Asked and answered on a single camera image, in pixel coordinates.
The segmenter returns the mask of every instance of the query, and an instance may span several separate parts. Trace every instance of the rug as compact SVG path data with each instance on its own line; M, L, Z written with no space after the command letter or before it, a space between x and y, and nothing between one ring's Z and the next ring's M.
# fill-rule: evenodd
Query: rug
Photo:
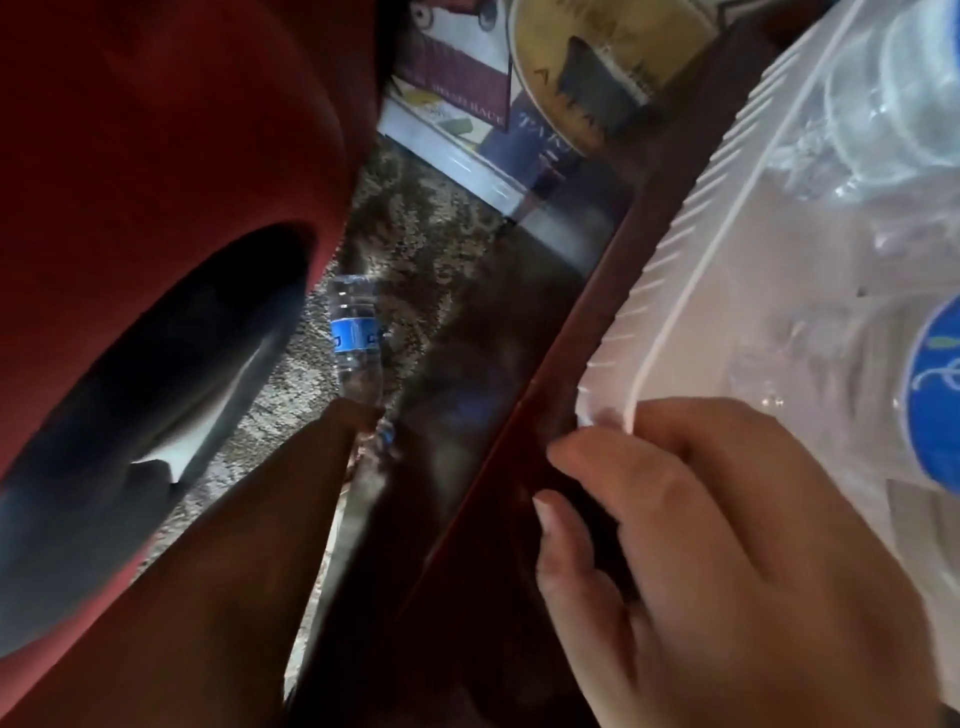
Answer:
M492 207L395 142L378 139L361 173L343 243L307 297L286 353L204 478L160 528L144 567L233 483L316 419L337 396L324 296L331 276L367 273L377 280L389 409L432 337L455 311L458 294L502 224L503 217ZM294 645L287 669L288 690L302 662L331 548L332 543L327 544Z

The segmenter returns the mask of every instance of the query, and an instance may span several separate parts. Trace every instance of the blue label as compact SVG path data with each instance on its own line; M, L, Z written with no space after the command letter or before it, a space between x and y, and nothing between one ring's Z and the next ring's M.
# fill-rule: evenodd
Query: blue label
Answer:
M960 493L960 298L933 317L910 367L910 444L927 476Z
M380 348L376 319L340 319L331 322L330 333L334 353Z

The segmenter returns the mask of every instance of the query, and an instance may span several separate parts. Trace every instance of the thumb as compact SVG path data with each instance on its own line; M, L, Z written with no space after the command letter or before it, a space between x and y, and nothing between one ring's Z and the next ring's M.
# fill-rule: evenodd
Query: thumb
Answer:
M628 609L610 577L593 565L587 526L570 502L540 491L543 529L537 583L573 676L601 728L657 726L644 704L651 651L649 623Z

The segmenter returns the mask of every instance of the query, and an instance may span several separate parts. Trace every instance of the dark wooden surface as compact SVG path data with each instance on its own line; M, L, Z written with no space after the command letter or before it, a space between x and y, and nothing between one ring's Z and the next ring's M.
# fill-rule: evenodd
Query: dark wooden surface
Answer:
M590 355L774 56L734 26L660 116L585 164L484 261L401 407L401 458L324 614L291 725L592 724L536 589L530 498L570 494L619 580L612 524L544 449L575 425ZM544 219L573 233L551 235Z

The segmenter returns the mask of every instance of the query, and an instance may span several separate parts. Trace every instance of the empty bottle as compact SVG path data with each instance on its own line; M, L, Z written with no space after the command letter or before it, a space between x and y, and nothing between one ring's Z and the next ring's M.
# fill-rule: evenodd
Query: empty bottle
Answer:
M960 493L960 296L925 292L811 306L743 352L733 393L815 450Z
M383 397L376 286L367 276L338 276L326 289L333 358L344 397L378 405Z
M771 156L803 199L858 202L960 167L960 0L919 0L844 42Z

